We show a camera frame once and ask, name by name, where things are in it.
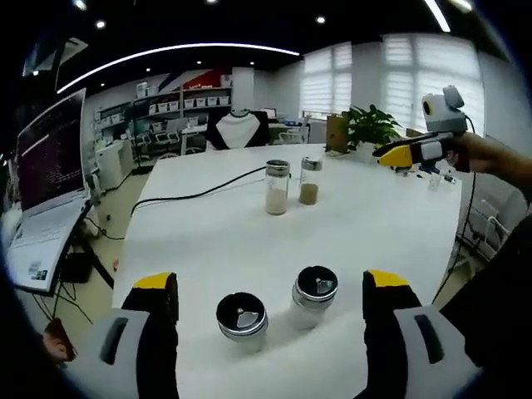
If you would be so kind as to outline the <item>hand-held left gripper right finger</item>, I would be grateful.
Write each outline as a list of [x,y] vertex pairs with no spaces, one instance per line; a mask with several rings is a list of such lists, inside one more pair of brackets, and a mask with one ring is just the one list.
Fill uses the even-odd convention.
[[402,277],[371,269],[362,279],[367,349],[363,398],[462,398],[481,375],[465,338]]

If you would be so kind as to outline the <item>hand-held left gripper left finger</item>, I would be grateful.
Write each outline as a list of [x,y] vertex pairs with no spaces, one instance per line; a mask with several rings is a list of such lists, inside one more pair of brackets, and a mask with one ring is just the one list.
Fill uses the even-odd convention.
[[86,398],[177,398],[178,321],[176,274],[138,280],[120,308],[92,325],[71,381]]

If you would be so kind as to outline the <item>person's right hand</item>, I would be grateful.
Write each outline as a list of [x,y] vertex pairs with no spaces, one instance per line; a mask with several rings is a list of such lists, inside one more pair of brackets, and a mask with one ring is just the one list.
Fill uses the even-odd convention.
[[446,161],[460,172],[487,173],[492,169],[494,150],[486,139],[466,132],[453,138]]

